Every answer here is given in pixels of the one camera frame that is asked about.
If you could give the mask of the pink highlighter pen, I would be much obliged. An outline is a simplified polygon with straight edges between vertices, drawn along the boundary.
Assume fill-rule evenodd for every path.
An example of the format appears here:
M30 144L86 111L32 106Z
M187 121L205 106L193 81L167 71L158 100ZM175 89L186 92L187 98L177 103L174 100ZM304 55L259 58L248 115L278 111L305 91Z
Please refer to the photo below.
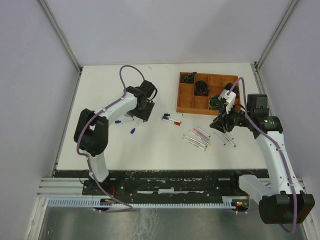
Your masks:
M210 141L210 139L207 137L207 136L205 136L204 134L202 134L199 130L197 130L196 128L194 128L193 129L194 131L195 131L195 133L197 134L197 135L199 135L202 139L204 139L204 140L206 140L206 141Z

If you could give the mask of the black capped thin marker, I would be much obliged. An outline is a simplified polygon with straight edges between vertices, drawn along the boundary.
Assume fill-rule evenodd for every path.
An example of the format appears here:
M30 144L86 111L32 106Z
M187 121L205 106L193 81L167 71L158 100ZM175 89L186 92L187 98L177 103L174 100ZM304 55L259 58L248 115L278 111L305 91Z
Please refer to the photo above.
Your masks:
M216 132L213 132L213 134L219 139L219 141L225 146L226 143L224 142L224 140L216 133Z

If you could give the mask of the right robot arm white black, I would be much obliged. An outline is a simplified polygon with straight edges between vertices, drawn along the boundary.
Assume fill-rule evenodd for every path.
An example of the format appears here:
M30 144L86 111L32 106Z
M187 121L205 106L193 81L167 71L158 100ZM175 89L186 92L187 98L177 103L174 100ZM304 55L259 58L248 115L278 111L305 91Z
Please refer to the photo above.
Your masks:
M229 183L236 196L246 192L258 204L265 224L301 224L315 206L312 194L304 190L296 178L284 143L278 117L269 115L265 94L248 94L245 110L235 107L236 94L224 90L218 97L223 109L210 127L225 134L234 127L248 128L262 151L270 185L266 186L255 175L245 174Z

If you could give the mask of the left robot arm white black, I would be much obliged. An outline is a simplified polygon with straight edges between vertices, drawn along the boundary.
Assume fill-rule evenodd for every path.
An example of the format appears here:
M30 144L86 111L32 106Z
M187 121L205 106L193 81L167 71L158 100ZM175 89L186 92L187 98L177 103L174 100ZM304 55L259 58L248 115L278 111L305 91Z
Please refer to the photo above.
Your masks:
M111 183L106 180L109 171L104 155L109 141L109 127L125 114L147 122L157 93L157 88L144 80L140 86L127 87L122 96L105 107L96 111L87 108L81 111L73 139L77 143L77 153L88 161L89 175L96 180L93 189L99 195L106 195L111 189Z

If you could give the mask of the magenta capped marker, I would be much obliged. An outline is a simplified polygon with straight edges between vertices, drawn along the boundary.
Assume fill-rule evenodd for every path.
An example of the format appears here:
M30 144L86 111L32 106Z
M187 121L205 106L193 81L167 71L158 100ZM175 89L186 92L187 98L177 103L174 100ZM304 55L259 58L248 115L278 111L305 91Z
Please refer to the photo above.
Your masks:
M207 147L208 147L208 145L207 145L207 144L202 143L202 142L200 142L200 141L198 141L198 140L195 140L195 139L193 139L192 137L189 137L189 136L183 135L183 138L188 139L188 140L190 140L190 141L193 141L194 143L198 144L199 146L202 146L202 147L205 147L205 148L207 148Z

